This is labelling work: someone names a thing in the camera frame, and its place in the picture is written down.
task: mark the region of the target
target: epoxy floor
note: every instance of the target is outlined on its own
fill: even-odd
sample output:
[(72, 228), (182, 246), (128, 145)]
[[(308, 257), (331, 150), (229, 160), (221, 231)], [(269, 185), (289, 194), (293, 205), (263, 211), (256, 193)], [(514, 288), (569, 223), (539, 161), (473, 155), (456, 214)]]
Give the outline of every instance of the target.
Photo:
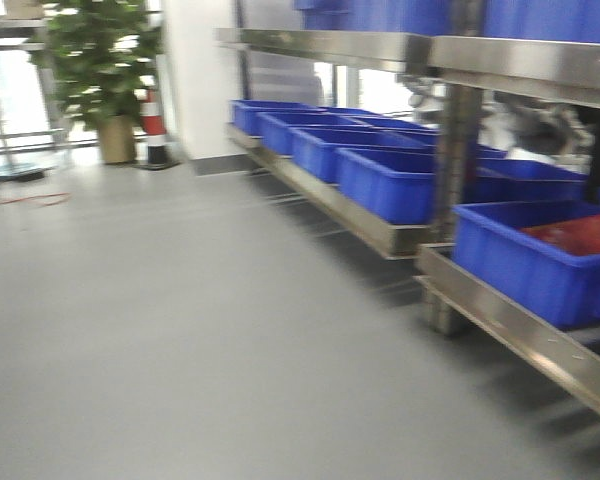
[(0, 480), (595, 480), (600, 419), (269, 176), (1, 195)]

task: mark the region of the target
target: red and white striped cone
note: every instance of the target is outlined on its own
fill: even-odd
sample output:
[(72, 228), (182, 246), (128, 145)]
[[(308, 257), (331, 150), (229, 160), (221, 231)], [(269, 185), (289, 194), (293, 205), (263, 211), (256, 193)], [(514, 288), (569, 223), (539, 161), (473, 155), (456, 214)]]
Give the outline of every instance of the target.
[(160, 108), (154, 90), (147, 90), (147, 99), (142, 105), (142, 123), (147, 133), (147, 163), (138, 165), (147, 170), (162, 170), (173, 167), (174, 162), (167, 151), (167, 130), (164, 128)]

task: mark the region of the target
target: stainless steel shelf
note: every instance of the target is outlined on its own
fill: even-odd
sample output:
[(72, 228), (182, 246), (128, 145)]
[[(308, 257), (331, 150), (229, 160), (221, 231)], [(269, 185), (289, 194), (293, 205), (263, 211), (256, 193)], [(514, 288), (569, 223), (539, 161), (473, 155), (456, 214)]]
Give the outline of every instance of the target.
[(233, 125), (227, 126), (227, 134), (254, 162), (302, 194), (383, 257), (413, 258), (419, 244), (431, 241), (428, 226), (387, 223), (349, 200), (332, 185), (298, 167), (288, 157), (264, 148), (258, 138), (246, 135)]
[(38, 52), (45, 49), (44, 43), (20, 43), (18, 45), (0, 45), (0, 52), (21, 50), (24, 52)]
[[(600, 356), (448, 258), (449, 245), (422, 245), (418, 267), (434, 295), (600, 414)], [(600, 331), (592, 329), (593, 337)]]
[(44, 20), (0, 20), (0, 38), (28, 38)]
[(53, 135), (54, 133), (60, 133), (60, 132), (62, 132), (61, 128), (52, 128), (49, 130), (42, 130), (40, 132), (5, 133), (5, 134), (0, 135), (0, 140), (12, 139), (12, 138), (43, 137), (45, 135)]
[(449, 83), (600, 108), (600, 45), (436, 37), (430, 63)]
[(308, 58), (354, 68), (426, 75), (432, 39), (390, 32), (221, 28), (225, 46)]

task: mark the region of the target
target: blue plastic bin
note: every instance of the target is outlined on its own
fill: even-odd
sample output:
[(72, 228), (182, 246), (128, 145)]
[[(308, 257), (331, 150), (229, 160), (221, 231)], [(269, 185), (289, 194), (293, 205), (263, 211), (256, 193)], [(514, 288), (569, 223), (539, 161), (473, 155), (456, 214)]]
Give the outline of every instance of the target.
[(390, 0), (389, 32), (449, 35), (453, 0)]
[[(411, 130), (393, 130), (398, 135), (403, 135), (408, 138), (413, 138), (426, 145), (435, 146), (438, 144), (438, 137), (440, 136), (440, 130), (435, 128), (419, 128)], [(506, 151), (498, 150), (496, 148), (487, 147), (486, 145), (478, 145), (478, 157), (480, 158), (505, 158), (507, 156)]]
[(447, 35), (451, 4), (452, 0), (350, 0), (348, 29)]
[(430, 154), (342, 149), (338, 188), (343, 195), (396, 225), (430, 221), (435, 159)]
[(291, 155), (292, 127), (331, 128), (338, 130), (365, 130), (371, 126), (357, 122), (352, 117), (330, 113), (260, 113), (262, 143), (280, 155)]
[(381, 116), (373, 116), (373, 117), (355, 117), (356, 120), (366, 123), (367, 125), (371, 125), (374, 127), (381, 128), (383, 130), (422, 130), (423, 132), (433, 131), (430, 128), (427, 128), (423, 125), (407, 122), (405, 120), (399, 120), (397, 118), (389, 118), (389, 117), (381, 117)]
[(420, 142), (391, 133), (306, 128), (294, 128), (293, 132), (293, 162), (327, 183), (338, 180), (341, 157), (336, 150), (340, 148), (379, 146), (430, 153)]
[(390, 0), (349, 0), (347, 30), (382, 32), (387, 30)]
[(581, 202), (462, 205), (453, 261), (552, 325), (600, 321), (600, 255), (578, 257), (519, 231), (600, 213)]
[(346, 28), (346, 0), (295, 0), (293, 8), (302, 11), (305, 30)]
[(340, 115), (343, 117), (381, 117), (379, 113), (369, 112), (361, 108), (344, 108), (344, 107), (323, 107), (326, 112), (333, 113), (334, 115)]
[(580, 200), (585, 175), (532, 160), (481, 160), (480, 166), (508, 179), (511, 201)]
[(260, 118), (258, 117), (258, 113), (285, 111), (316, 113), (323, 111), (318, 107), (293, 102), (233, 100), (231, 104), (233, 106), (234, 125), (251, 136), (260, 136)]
[(600, 0), (488, 0), (484, 36), (600, 43)]

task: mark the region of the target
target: metal shelf rack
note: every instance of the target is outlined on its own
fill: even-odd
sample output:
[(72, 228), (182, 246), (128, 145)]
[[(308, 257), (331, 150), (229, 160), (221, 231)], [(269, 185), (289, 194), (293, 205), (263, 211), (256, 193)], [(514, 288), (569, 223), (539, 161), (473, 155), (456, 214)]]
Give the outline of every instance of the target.
[(44, 20), (0, 20), (0, 38), (28, 38), (44, 26)]
[(342, 195), (336, 187), (317, 179), (289, 157), (272, 152), (233, 125), (227, 135), (260, 167), (302, 194), (312, 204), (339, 222), (386, 259), (413, 258), (418, 245), (431, 240), (426, 225), (392, 225)]
[(226, 47), (412, 75), (429, 74), (432, 38), (409, 33), (221, 28)]
[[(600, 328), (561, 332), (449, 259), (452, 245), (422, 245), (417, 265), (431, 316), (457, 327), (470, 319), (507, 348), (600, 414)], [(440, 309), (435, 299), (443, 299)]]
[(600, 108), (600, 45), (436, 37), (430, 64), (447, 83)]
[[(461, 150), (458, 147), (463, 147), (462, 142), (470, 138), (470, 128), (465, 127), (474, 118), (467, 110), (479, 102), (478, 89), (600, 108), (600, 45), (595, 44), (470, 36), (428, 38), (393, 33), (240, 29), (220, 30), (218, 39), (225, 46), (247, 51), (443, 80), (451, 85), (446, 107), (446, 126), (451, 133), (443, 133), (442, 152)], [(375, 222), (356, 221), (357, 214), (363, 217), (365, 213), (370, 214), (350, 201), (330, 200), (333, 198), (330, 196), (338, 194), (333, 187), (317, 185), (315, 178), (288, 159), (261, 147), (258, 139), (245, 138), (244, 134), (241, 138), (240, 132), (232, 128), (229, 128), (229, 136), (245, 148), (256, 163), (303, 193), (383, 255), (392, 257), (387, 255), (391, 251), (387, 250), (386, 240), (384, 246), (377, 243), (380, 232), (386, 235), (388, 231), (386, 225), (377, 222), (379, 219)], [(447, 159), (452, 159), (452, 164), (462, 163), (463, 155), (460, 153)], [(461, 183), (456, 185), (453, 180), (454, 176), (461, 175), (460, 167), (450, 168), (440, 175), (443, 181), (438, 190), (458, 190)], [(449, 222), (450, 202), (454, 198), (453, 194), (445, 198), (447, 203), (443, 209), (446, 211), (442, 216), (446, 218), (443, 222)], [(409, 232), (407, 238), (409, 250), (413, 244), (423, 243), (417, 265), (424, 275), (418, 280), (424, 288), (431, 326), (451, 335), (471, 322), (476, 324), (600, 414), (600, 355), (595, 348), (600, 344), (600, 327), (569, 333), (557, 330), (454, 264), (449, 258), (452, 243), (426, 244), (426, 239), (434, 235), (440, 241), (438, 232), (427, 228), (420, 233), (422, 235)]]

